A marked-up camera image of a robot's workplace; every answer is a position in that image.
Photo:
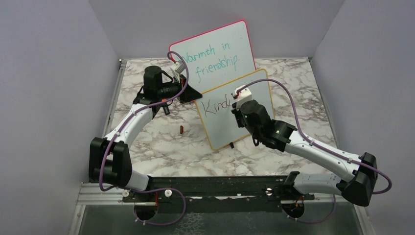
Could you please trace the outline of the black orange highlighter marker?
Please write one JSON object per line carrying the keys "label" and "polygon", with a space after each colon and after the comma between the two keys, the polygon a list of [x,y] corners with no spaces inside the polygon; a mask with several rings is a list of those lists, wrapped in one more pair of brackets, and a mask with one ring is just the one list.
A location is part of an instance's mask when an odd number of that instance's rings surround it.
{"label": "black orange highlighter marker", "polygon": [[164,111],[164,113],[165,113],[166,116],[170,114],[170,110],[169,110],[169,105],[168,104],[164,104],[162,106],[162,108],[163,108],[163,111]]}

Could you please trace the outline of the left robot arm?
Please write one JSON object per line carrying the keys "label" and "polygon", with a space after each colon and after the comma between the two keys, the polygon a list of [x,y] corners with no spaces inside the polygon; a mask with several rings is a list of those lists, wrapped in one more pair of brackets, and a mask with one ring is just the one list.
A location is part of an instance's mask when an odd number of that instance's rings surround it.
{"label": "left robot arm", "polygon": [[149,176],[133,170],[130,148],[132,143],[160,110],[169,114],[168,102],[178,99],[188,103],[199,99],[202,94],[188,84],[183,76],[186,65],[176,62],[171,71],[170,81],[164,82],[166,71],[158,66],[149,66],[144,70],[143,86],[137,93],[130,111],[121,123],[103,138],[94,138],[90,144],[89,179],[110,184],[111,187],[135,189],[136,196],[142,201],[153,197],[154,188],[148,184]]}

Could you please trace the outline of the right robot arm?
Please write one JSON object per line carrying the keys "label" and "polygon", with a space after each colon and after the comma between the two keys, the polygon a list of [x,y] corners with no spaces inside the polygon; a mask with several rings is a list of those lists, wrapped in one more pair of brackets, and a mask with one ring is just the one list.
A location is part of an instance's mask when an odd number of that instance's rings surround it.
{"label": "right robot arm", "polygon": [[367,207],[373,195],[378,174],[376,157],[343,152],[320,141],[309,143],[297,128],[281,120],[271,119],[266,108],[256,100],[231,106],[238,127],[245,128],[255,146],[287,152],[312,161],[329,173],[296,173],[282,186],[283,195],[295,199],[300,194],[326,193],[340,195],[347,201]]}

